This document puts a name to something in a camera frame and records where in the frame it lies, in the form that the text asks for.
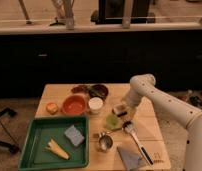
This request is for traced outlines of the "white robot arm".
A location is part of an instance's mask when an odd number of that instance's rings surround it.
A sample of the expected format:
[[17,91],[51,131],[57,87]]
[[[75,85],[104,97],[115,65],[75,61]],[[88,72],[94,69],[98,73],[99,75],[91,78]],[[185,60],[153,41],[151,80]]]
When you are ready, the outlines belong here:
[[135,108],[146,97],[171,114],[188,131],[183,171],[202,171],[202,110],[157,89],[155,84],[152,74],[133,76],[124,102]]

